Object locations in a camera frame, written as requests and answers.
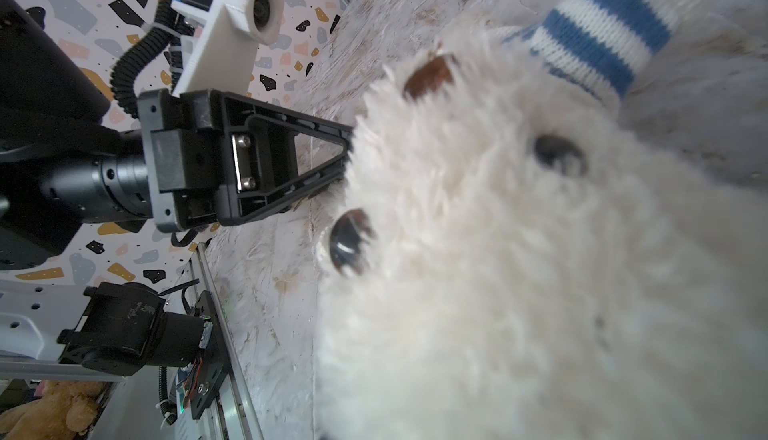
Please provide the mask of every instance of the striped sock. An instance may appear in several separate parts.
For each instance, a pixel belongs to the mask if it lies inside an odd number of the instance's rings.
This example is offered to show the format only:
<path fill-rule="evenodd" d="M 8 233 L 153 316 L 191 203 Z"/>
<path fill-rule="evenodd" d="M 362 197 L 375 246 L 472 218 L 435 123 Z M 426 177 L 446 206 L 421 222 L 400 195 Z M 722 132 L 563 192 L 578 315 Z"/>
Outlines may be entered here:
<path fill-rule="evenodd" d="M 552 74 L 611 111 L 638 73 L 696 9 L 698 0 L 564 0 L 541 25 L 502 40 L 530 42 Z"/>

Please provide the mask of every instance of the screw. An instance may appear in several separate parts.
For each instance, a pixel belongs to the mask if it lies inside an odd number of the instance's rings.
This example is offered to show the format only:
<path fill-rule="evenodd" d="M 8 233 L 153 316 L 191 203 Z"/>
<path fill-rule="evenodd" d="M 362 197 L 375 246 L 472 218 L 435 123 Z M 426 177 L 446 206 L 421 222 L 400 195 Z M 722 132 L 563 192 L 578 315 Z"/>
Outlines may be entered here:
<path fill-rule="evenodd" d="M 243 190 L 253 190 L 256 188 L 256 179 L 252 176 L 246 176 L 240 180 L 240 186 L 243 187 Z"/>
<path fill-rule="evenodd" d="M 240 148 L 250 147 L 250 137 L 247 135 L 238 135 L 235 137 L 235 145 Z"/>

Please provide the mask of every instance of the blue stripe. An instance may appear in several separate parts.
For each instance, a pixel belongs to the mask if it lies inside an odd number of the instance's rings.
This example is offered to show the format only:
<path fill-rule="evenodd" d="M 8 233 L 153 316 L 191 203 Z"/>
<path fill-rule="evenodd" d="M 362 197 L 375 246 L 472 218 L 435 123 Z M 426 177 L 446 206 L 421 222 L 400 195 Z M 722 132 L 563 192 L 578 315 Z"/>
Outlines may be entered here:
<path fill-rule="evenodd" d="M 581 30 L 557 9 L 550 12 L 542 27 L 546 28 L 552 39 L 565 50 L 603 75 L 618 92 L 619 97 L 626 95 L 634 81 L 634 72 L 605 44 Z"/>
<path fill-rule="evenodd" d="M 605 102 L 603 101 L 603 99 L 600 98 L 598 96 L 598 94 L 594 90 L 592 90 L 590 87 L 588 87 L 587 85 L 585 85 L 581 81 L 579 81 L 576 78 L 574 78 L 573 75 L 566 73 L 565 70 L 562 70 L 561 68 L 557 68 L 557 67 L 555 67 L 552 64 L 548 64 L 548 66 L 549 66 L 549 73 L 551 75 L 553 75 L 553 76 L 555 76 L 557 78 L 562 78 L 563 80 L 566 80 L 566 81 L 576 85 L 577 87 L 580 87 L 582 90 L 584 90 L 585 92 L 587 92 L 591 96 L 595 97 L 600 103 L 605 105 Z"/>
<path fill-rule="evenodd" d="M 615 15 L 635 32 L 653 53 L 661 50 L 672 33 L 645 0 L 591 0 Z"/>
<path fill-rule="evenodd" d="M 528 27 L 522 28 L 521 30 L 518 30 L 514 32 L 513 34 L 509 35 L 505 39 L 502 40 L 502 45 L 505 45 L 507 43 L 512 42 L 516 38 L 520 38 L 524 42 L 527 42 L 528 40 L 531 40 L 533 38 L 534 33 L 536 33 L 536 29 L 538 28 L 537 24 L 530 25 Z"/>

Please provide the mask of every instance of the white teddy bear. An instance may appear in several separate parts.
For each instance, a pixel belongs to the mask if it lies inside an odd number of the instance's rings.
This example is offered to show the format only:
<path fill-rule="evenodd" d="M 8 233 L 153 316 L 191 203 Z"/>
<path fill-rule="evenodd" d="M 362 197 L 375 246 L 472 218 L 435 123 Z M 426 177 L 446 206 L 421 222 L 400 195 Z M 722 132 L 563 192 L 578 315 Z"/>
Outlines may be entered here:
<path fill-rule="evenodd" d="M 616 125 L 696 4 L 565 0 L 374 83 L 319 248 L 328 438 L 768 438 L 768 204 Z"/>

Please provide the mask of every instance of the teddy bear eye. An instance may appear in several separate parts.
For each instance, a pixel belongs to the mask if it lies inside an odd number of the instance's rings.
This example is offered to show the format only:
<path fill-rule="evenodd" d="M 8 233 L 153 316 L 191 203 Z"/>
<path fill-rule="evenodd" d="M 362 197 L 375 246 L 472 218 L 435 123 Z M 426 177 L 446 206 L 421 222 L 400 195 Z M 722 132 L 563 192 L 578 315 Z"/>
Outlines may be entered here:
<path fill-rule="evenodd" d="M 587 173 L 584 152 L 576 144 L 557 135 L 542 135 L 533 146 L 536 160 L 565 176 L 582 176 Z"/>
<path fill-rule="evenodd" d="M 360 249 L 366 237 L 371 237 L 368 215 L 361 209 L 354 209 L 341 215 L 331 229 L 328 250 L 333 266 L 342 271 L 344 266 L 357 273 L 362 272 Z"/>

